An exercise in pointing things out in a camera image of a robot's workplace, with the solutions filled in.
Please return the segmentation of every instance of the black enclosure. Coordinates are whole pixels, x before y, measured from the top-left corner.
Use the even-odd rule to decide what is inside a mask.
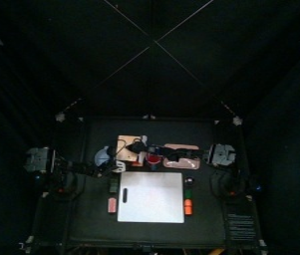
[[[5,0],[0,41],[0,254],[35,216],[25,150],[146,115],[242,119],[262,238],[300,254],[300,0]]]

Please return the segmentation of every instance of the black curtain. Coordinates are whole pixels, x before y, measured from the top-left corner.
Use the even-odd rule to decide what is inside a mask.
[[[262,234],[271,254],[300,254],[300,61],[245,120]]]
[[[0,51],[0,246],[16,245],[29,232],[35,197],[24,153],[49,144],[53,133],[55,118],[35,95]]]

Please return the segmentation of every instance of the orange marker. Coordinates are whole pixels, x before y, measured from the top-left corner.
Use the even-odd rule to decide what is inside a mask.
[[[191,200],[186,199],[183,201],[183,211],[185,211],[185,215],[191,215]]]

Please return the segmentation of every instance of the white sheet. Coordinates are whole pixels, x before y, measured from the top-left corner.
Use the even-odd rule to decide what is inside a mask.
[[[118,221],[183,222],[181,173],[122,173]]]

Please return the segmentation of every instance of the red object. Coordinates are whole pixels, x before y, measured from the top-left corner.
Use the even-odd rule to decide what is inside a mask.
[[[158,164],[160,162],[160,156],[147,153],[146,160],[148,164]]]
[[[116,212],[116,199],[110,198],[108,199],[108,213],[115,213]]]

